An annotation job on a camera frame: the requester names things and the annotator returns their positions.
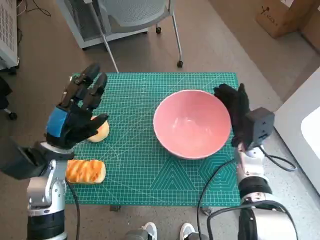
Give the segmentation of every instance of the chair leg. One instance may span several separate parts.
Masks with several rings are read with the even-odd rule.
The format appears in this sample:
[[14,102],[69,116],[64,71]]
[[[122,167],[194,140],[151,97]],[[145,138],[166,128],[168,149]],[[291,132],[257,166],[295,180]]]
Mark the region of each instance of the chair leg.
[[92,3],[89,3],[89,7],[90,7],[90,10],[91,10],[92,16],[94,18],[95,24],[96,24],[96,26],[98,27],[98,29],[100,31],[100,35],[102,37],[103,43],[104,43],[104,45],[105,45],[105,47],[106,47],[106,49],[107,49],[107,51],[108,51],[108,53],[110,55],[110,58],[111,58],[112,63],[114,65],[114,68],[115,68],[116,72],[119,73],[116,61],[115,61],[114,56],[113,56],[113,54],[112,54],[112,52],[110,50],[110,46],[108,44],[107,38],[106,38],[106,36],[104,34],[104,31],[102,30],[102,27],[101,27],[101,24],[100,24],[100,20],[99,20],[99,18],[97,16],[96,10],[95,10],[94,6],[92,5]]
[[172,22],[173,22],[173,27],[174,27],[174,32],[175,32],[176,43],[178,44],[178,49],[179,49],[179,61],[176,65],[178,66],[178,68],[182,68],[184,62],[182,61],[182,50],[181,50],[181,45],[180,45],[176,17],[175,17],[174,13],[172,15]]
[[7,108],[4,108],[3,111],[5,111],[7,114],[11,114],[11,113],[12,113],[12,111],[10,111],[10,110],[7,109]]

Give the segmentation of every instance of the white sneaker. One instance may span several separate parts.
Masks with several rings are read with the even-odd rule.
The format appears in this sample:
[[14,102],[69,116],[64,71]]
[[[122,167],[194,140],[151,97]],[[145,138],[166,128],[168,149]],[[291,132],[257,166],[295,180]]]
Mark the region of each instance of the white sneaker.
[[195,232],[196,232],[196,230],[195,230],[194,226],[192,226],[190,223],[185,223],[181,227],[179,240],[184,240],[190,234],[195,233]]
[[153,222],[147,222],[142,229],[146,230],[148,234],[152,237],[152,240],[157,240],[157,227]]

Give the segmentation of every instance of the bowl rim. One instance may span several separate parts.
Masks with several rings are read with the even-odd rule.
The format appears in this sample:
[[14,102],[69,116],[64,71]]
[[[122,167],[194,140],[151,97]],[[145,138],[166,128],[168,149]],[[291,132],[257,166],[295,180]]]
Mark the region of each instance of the bowl rim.
[[[222,104],[222,106],[224,107],[224,109],[225,109],[225,111],[226,111],[226,113],[227,113],[227,115],[228,115],[228,117],[229,117],[229,118],[228,118],[228,120],[229,120],[229,121],[228,121],[228,125],[230,126],[230,128],[229,128],[229,131],[228,131],[228,134],[227,134],[227,137],[226,137],[224,143],[223,143],[216,151],[214,151],[214,152],[212,152],[212,153],[209,153],[209,154],[202,155],[202,156],[198,156],[198,157],[190,157],[190,156],[185,156],[185,155],[181,155],[181,154],[176,153],[175,151],[173,151],[173,150],[169,149],[168,147],[166,147],[166,146],[160,141],[160,139],[159,139],[159,137],[158,137],[158,133],[157,133],[156,128],[155,128],[155,118],[156,118],[157,112],[158,112],[160,106],[161,106],[168,98],[170,98],[170,97],[172,97],[172,96],[174,96],[174,95],[176,95],[176,94],[183,93],[183,92],[199,92],[199,93],[203,93],[203,94],[210,95],[211,97],[214,97],[214,98],[218,99],[219,102],[220,102],[220,103]],[[172,153],[173,155],[176,155],[176,156],[178,156],[178,157],[180,157],[180,158],[183,158],[183,159],[186,159],[186,160],[201,160],[201,159],[205,159],[205,158],[207,158],[207,157],[215,154],[215,153],[218,152],[220,149],[222,149],[222,147],[226,144],[226,142],[227,142],[227,140],[228,140],[228,138],[229,138],[229,136],[230,136],[230,133],[231,133],[231,118],[230,118],[230,114],[229,114],[226,106],[223,104],[223,102],[222,102],[219,98],[217,98],[215,95],[213,95],[212,93],[207,92],[207,91],[204,91],[204,90],[199,90],[199,89],[184,89],[184,90],[176,91],[176,92],[170,94],[169,96],[165,97],[165,98],[160,102],[160,104],[157,106],[157,108],[155,109],[154,115],[153,115],[153,131],[154,131],[155,136],[156,136],[157,140],[159,141],[159,143],[160,143],[167,151],[169,151],[169,152]]]

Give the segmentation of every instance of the green cutting mat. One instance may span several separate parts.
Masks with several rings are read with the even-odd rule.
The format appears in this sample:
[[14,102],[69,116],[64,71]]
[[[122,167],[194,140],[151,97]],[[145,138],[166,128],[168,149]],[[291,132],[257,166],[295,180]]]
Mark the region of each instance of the green cutting mat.
[[[213,92],[226,83],[237,88],[235,73],[108,73],[106,91],[95,115],[108,113],[110,134],[102,142],[84,141],[74,148],[76,159],[105,162],[101,184],[74,184],[80,204],[196,206],[215,168],[233,158],[227,144],[204,160],[182,160],[157,141],[153,116],[159,103],[183,89]],[[221,169],[203,199],[204,206],[240,203],[236,166]],[[66,202],[73,203],[70,191]]]

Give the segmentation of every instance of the bread loaf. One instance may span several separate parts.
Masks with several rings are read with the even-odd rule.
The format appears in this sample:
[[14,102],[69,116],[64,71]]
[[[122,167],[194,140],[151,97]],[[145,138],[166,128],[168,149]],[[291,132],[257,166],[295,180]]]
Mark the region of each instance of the bread loaf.
[[98,133],[88,138],[90,142],[97,143],[105,139],[109,134],[109,124],[105,121],[98,129]]
[[106,177],[106,166],[99,160],[69,160],[66,179],[70,183],[100,184]]

